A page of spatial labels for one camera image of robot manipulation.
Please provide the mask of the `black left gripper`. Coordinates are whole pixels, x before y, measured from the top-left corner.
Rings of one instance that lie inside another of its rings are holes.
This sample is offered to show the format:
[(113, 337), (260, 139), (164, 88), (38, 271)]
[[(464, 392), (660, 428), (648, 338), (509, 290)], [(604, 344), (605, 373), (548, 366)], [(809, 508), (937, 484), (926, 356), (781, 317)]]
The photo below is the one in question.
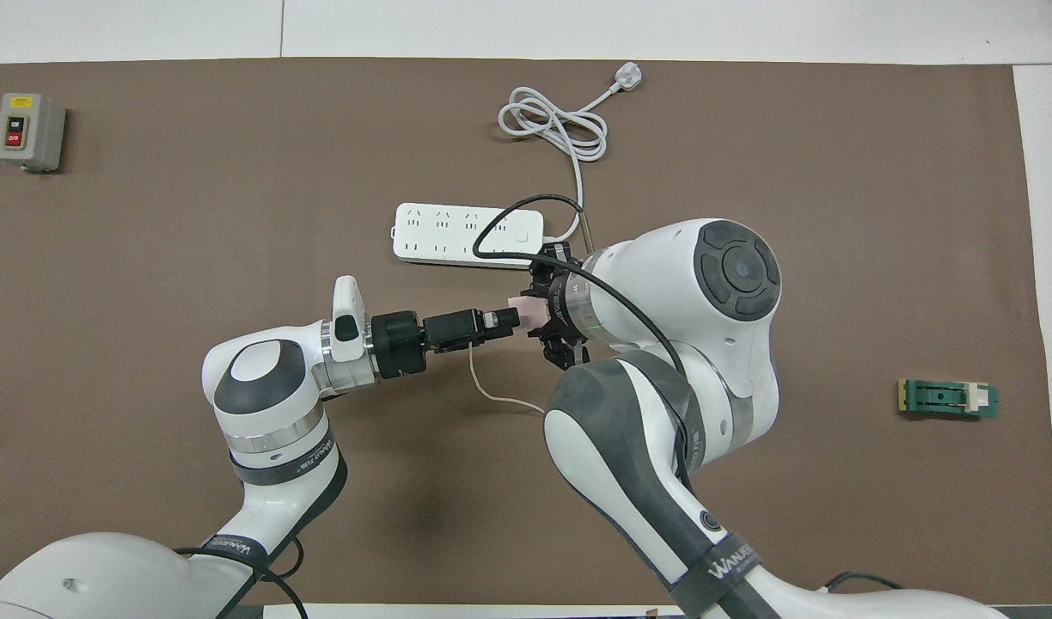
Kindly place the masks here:
[(388, 380), (425, 371), (428, 352), (468, 348), (481, 340), (486, 320), (481, 310), (459, 310), (423, 321), (412, 310), (402, 310), (373, 316), (370, 328), (377, 375)]

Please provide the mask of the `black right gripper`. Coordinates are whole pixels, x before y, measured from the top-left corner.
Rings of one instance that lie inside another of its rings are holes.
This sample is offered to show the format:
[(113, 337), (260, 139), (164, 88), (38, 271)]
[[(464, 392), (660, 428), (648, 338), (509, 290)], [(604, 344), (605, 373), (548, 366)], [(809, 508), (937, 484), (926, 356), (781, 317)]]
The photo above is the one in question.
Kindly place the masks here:
[[(543, 261), (529, 264), (531, 277), (526, 297), (541, 299), (547, 317), (538, 328), (530, 328), (529, 336), (541, 341), (543, 357), (560, 370), (590, 362), (586, 348), (586, 337), (571, 321), (566, 307), (565, 292), (571, 272)], [(521, 325), (515, 307), (504, 307), (483, 313), (484, 328), (478, 330), (471, 338), (470, 346), (479, 347), (488, 341), (502, 340), (515, 334)]]

